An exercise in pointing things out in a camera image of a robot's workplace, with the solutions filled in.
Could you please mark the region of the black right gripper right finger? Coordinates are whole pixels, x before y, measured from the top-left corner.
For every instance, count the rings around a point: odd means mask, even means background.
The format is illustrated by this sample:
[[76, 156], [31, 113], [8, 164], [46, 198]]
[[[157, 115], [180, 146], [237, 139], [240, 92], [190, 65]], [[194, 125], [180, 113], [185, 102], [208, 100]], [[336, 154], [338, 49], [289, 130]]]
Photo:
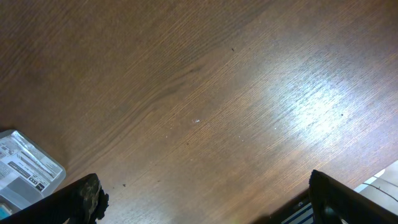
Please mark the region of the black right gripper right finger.
[[397, 224], [397, 215], [323, 172], [313, 170], [309, 197], [315, 223]]

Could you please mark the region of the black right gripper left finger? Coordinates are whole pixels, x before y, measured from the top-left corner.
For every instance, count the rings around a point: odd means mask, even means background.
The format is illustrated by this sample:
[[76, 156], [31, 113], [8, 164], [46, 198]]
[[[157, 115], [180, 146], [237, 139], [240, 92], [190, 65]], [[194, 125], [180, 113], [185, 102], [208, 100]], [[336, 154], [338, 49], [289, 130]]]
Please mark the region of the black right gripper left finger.
[[1, 220], [3, 224], [96, 224], [104, 218], [109, 195], [96, 174], [88, 174], [35, 204]]

